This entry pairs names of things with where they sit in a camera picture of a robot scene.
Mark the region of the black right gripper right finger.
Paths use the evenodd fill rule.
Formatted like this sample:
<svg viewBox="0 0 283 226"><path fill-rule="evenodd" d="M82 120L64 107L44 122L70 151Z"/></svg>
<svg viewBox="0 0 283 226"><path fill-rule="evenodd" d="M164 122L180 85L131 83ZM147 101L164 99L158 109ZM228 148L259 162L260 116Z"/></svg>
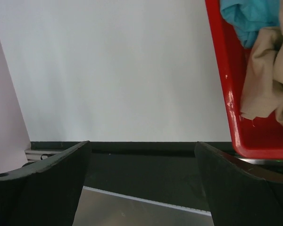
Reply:
<svg viewBox="0 0 283 226"><path fill-rule="evenodd" d="M209 209L216 226L283 226L283 174L195 146Z"/></svg>

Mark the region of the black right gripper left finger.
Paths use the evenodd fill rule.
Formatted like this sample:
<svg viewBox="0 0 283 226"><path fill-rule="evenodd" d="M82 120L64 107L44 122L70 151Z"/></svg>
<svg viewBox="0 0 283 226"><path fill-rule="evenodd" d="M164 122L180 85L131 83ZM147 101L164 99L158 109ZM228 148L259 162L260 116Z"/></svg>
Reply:
<svg viewBox="0 0 283 226"><path fill-rule="evenodd" d="M0 174L0 226L71 226L91 158L88 141Z"/></svg>

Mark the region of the beige t shirt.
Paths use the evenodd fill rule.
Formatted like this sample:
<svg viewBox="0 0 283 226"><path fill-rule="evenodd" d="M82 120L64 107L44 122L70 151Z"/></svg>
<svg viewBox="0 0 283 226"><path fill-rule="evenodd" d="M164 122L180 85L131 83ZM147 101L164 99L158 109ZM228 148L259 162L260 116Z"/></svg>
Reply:
<svg viewBox="0 0 283 226"><path fill-rule="evenodd" d="M283 126L283 0L279 27L260 29L251 50L241 95L241 116L275 119Z"/></svg>

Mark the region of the red plastic bin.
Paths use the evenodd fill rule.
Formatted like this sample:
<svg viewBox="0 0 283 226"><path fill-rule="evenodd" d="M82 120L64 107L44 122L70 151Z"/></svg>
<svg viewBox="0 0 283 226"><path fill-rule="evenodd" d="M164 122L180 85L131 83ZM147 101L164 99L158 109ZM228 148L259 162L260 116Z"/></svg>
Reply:
<svg viewBox="0 0 283 226"><path fill-rule="evenodd" d="M252 121L240 115L250 50L242 47L233 26L222 18L219 1L205 3L233 148L246 158L283 159L283 126L276 121L275 115Z"/></svg>

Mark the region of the light blue t shirt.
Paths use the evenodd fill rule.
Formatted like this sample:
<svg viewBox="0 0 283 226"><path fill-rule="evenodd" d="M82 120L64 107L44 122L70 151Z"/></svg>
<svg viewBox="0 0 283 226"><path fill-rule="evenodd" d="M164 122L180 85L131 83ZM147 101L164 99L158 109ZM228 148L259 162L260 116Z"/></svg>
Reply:
<svg viewBox="0 0 283 226"><path fill-rule="evenodd" d="M252 48L263 27L279 26L279 0L221 0L222 18L244 48Z"/></svg>

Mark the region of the aluminium frame rail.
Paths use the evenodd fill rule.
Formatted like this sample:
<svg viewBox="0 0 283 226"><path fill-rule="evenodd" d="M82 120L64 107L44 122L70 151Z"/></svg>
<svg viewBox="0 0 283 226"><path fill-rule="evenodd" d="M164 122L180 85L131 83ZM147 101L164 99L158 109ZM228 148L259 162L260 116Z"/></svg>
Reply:
<svg viewBox="0 0 283 226"><path fill-rule="evenodd" d="M28 162L41 161L51 156L54 156L60 152L62 152L62 150L53 150L53 149L25 150L25 154Z"/></svg>

